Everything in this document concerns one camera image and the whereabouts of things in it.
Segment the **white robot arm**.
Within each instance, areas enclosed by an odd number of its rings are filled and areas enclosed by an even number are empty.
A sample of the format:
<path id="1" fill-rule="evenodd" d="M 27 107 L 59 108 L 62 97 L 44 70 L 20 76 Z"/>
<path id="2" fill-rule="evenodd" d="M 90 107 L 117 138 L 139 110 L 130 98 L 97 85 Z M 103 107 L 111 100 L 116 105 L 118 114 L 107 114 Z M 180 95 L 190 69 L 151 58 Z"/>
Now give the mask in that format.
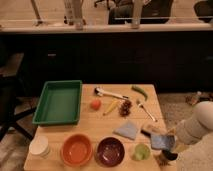
<path id="1" fill-rule="evenodd" d="M 175 136 L 175 144 L 170 152 L 177 154 L 177 171 L 210 171 L 205 137 L 213 133 L 213 102 L 199 102 L 192 114 L 180 121 L 169 133 Z"/>

